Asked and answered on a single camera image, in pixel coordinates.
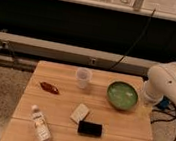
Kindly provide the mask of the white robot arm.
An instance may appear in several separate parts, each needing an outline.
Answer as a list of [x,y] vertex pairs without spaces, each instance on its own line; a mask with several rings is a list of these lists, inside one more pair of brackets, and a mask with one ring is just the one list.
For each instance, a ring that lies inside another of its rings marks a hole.
[[176,105],[176,61],[151,66],[142,87],[145,105],[157,105],[166,96]]

